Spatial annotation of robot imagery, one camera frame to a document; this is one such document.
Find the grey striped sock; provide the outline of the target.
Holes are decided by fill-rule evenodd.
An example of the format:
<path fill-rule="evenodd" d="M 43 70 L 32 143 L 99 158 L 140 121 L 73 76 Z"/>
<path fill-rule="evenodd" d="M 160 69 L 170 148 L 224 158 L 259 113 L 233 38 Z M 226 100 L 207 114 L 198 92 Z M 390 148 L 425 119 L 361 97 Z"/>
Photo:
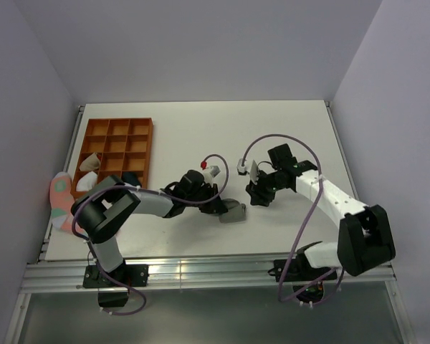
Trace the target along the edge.
<path fill-rule="evenodd" d="M 227 212 L 219 215 L 222 224 L 233 224 L 247 219 L 247 206 L 235 199 L 224 199 L 223 205 Z"/>

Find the dark blue patterned sock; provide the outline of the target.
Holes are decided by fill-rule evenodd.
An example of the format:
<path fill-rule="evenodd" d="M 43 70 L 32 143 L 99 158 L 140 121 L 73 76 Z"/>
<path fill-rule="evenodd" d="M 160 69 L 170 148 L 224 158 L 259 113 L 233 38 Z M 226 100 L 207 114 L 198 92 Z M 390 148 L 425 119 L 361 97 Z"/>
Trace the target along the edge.
<path fill-rule="evenodd" d="M 138 175 L 133 171 L 125 171 L 122 173 L 121 179 L 124 183 L 130 184 L 131 186 L 142 186 Z"/>

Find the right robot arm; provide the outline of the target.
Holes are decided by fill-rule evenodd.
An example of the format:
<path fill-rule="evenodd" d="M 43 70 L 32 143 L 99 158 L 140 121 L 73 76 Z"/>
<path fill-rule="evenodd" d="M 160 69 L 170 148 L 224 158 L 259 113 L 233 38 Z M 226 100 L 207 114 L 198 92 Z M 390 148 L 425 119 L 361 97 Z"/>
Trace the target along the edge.
<path fill-rule="evenodd" d="M 369 206 L 349 196 L 327 180 L 311 161 L 298 161 L 290 147 L 279 145 L 268 151 L 273 168 L 267 173 L 253 162 L 246 191 L 252 206 L 268 207 L 278 191 L 289 189 L 312 202 L 310 211 L 320 209 L 338 228 L 334 242 L 315 242 L 296 253 L 297 274 L 312 279 L 320 268 L 342 268 L 358 276 L 396 256 L 386 210 Z"/>

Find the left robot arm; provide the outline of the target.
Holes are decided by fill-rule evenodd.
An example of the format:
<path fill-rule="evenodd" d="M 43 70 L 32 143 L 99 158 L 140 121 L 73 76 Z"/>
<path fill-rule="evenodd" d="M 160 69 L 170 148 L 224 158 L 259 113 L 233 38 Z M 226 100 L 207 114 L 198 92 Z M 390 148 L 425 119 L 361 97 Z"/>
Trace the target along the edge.
<path fill-rule="evenodd" d="M 105 178 L 72 205 L 74 222 L 85 232 L 90 251 L 100 264 L 100 279 L 109 286 L 130 281 L 130 273 L 120 253 L 116 234 L 132 214 L 154 215 L 163 219 L 196 207 L 203 214 L 224 215 L 228 208 L 218 186 L 198 171 L 186 172 L 179 181 L 159 191 L 141 188 L 116 175 Z"/>

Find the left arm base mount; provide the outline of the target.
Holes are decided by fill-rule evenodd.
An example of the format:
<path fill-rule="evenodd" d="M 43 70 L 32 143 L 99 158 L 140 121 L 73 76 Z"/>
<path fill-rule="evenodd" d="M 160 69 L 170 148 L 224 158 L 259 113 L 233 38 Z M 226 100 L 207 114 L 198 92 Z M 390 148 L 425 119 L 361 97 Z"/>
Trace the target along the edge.
<path fill-rule="evenodd" d="M 96 264 L 86 266 L 82 288 L 97 290 L 97 303 L 101 312 L 114 316 L 134 315 L 145 309 L 148 299 L 139 290 L 148 283 L 148 265 L 122 263 L 111 272 L 104 272 Z M 134 310 L 122 310 L 133 297 L 138 297 L 141 305 Z"/>

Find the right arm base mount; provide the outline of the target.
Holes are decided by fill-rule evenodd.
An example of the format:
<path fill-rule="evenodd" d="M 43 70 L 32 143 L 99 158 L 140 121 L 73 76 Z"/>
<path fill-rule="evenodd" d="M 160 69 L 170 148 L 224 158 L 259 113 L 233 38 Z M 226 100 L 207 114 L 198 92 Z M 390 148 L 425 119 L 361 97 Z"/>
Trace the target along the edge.
<path fill-rule="evenodd" d="M 268 275 L 274 277 L 276 282 L 280 280 L 285 262 L 285 259 L 276 259 L 273 261 L 273 267 L 267 271 Z M 307 262 L 294 258 L 287 270 L 285 282 L 310 282 L 329 271 L 329 267 L 313 268 Z M 310 286 L 300 293 L 297 299 L 305 303 L 309 303 L 310 301 L 319 302 L 323 299 L 324 295 L 323 282 L 320 281 L 316 285 Z"/>

